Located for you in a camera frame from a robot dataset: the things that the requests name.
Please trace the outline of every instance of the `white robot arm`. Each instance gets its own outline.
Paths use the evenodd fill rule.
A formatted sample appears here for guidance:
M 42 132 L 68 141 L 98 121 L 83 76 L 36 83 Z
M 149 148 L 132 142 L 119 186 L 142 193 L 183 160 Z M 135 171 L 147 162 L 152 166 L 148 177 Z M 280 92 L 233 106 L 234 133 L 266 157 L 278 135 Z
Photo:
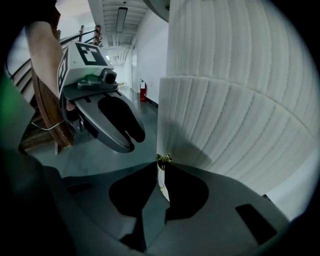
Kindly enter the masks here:
M 57 74 L 59 105 L 66 122 L 83 125 L 111 149 L 128 153 L 135 148 L 130 137 L 140 143 L 145 130 L 133 103 L 118 91 L 113 69 L 98 46 L 71 43 Z M 76 105 L 74 111 L 67 111 L 67 100 Z

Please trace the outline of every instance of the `ceiling light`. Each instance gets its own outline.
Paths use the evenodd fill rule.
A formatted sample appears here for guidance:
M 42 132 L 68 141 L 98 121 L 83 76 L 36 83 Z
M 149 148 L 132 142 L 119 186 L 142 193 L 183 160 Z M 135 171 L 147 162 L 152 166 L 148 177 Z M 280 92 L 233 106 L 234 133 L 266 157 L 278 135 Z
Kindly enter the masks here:
M 120 7 L 118 9 L 118 15 L 116 17 L 116 29 L 115 29 L 117 33 L 121 33 L 124 30 L 127 11 L 128 11 L 128 8 L 126 7 Z

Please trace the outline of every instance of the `ceiling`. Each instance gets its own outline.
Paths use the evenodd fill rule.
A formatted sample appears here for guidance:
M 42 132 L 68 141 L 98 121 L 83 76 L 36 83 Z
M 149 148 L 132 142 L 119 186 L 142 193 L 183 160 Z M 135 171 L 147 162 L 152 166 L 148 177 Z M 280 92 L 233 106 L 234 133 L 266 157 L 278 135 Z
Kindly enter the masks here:
M 123 32 L 116 33 L 119 7 L 128 8 Z M 109 47 L 127 46 L 137 33 L 138 26 L 145 16 L 148 7 L 143 0 L 102 0 L 105 36 Z

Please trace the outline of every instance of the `pleated white fabric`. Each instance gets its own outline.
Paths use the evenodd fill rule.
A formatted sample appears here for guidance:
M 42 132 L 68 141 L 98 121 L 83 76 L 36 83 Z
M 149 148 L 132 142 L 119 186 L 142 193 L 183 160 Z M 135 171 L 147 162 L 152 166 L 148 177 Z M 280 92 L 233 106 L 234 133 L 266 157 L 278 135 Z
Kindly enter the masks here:
M 166 73 L 157 153 L 176 163 L 263 195 L 316 144 L 317 70 L 294 27 L 266 1 L 171 0 Z

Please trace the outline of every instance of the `person's arm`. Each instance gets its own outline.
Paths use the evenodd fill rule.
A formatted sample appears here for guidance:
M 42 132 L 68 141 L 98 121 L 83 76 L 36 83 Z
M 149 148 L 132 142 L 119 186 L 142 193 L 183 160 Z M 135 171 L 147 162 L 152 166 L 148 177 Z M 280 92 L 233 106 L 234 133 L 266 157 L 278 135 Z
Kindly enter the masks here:
M 45 21 L 32 22 L 25 31 L 35 73 L 59 97 L 57 73 L 64 55 L 59 41 L 52 34 L 50 24 Z M 71 111 L 74 107 L 67 102 L 67 110 Z

